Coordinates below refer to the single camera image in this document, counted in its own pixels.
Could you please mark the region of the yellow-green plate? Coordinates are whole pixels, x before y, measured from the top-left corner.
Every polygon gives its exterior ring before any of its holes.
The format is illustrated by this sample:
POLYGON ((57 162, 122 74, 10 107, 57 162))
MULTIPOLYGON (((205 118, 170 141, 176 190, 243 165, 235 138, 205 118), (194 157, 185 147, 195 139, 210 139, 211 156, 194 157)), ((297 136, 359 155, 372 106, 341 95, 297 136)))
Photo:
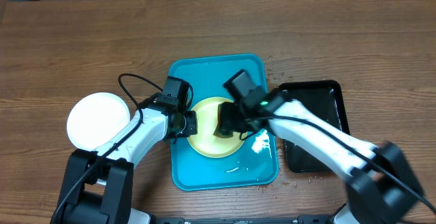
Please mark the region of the yellow-green plate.
POLYGON ((188 137, 191 147, 203 156, 210 158, 227 157, 242 145, 241 133, 233 133, 230 138, 214 135, 218 125, 218 107, 223 102, 232 101, 224 97, 209 97, 198 102, 192 110, 196 112, 197 134, 188 137))

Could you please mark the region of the white plate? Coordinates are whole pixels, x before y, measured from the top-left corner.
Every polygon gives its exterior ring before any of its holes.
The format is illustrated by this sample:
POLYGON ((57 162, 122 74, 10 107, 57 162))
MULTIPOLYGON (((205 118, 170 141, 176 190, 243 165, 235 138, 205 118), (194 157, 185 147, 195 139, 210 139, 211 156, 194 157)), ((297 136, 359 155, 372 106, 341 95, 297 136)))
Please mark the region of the white plate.
POLYGON ((92 151, 121 131, 131 116, 127 104, 112 93, 93 93, 82 98, 70 111, 67 136, 79 149, 92 151))

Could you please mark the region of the green yellow sponge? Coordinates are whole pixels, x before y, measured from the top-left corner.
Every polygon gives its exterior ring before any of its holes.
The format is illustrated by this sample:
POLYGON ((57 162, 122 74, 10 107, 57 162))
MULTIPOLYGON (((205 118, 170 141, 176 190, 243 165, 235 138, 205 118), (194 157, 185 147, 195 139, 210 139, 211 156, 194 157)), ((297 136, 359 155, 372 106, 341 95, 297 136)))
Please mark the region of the green yellow sponge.
POLYGON ((234 121, 226 116, 219 115, 217 117, 217 126, 213 135, 220 138, 231 138, 234 133, 234 121))

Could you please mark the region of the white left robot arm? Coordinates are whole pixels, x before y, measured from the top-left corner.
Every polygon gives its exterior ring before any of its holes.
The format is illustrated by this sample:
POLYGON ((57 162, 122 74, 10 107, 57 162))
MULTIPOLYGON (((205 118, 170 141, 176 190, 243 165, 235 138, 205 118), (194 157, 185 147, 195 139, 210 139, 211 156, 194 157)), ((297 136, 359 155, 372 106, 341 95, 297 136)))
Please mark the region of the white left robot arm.
POLYGON ((112 93, 81 99, 67 118, 70 155, 51 223, 152 222, 131 207, 134 169, 156 143, 197 133, 196 113, 189 110, 192 86, 169 76, 164 87, 134 105, 112 93))

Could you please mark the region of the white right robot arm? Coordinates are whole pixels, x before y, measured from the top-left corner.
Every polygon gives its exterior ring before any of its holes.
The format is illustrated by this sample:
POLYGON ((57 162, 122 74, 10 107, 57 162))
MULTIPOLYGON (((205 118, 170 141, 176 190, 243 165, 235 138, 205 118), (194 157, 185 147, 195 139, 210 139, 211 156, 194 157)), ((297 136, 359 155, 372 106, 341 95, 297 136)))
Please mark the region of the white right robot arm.
POLYGON ((293 142, 331 169, 345 184, 348 201, 331 223, 398 223, 423 189, 394 143, 378 147, 354 138, 318 118, 303 104, 277 89, 267 93, 245 71, 223 84, 232 102, 219 105, 215 135, 266 129, 293 142))

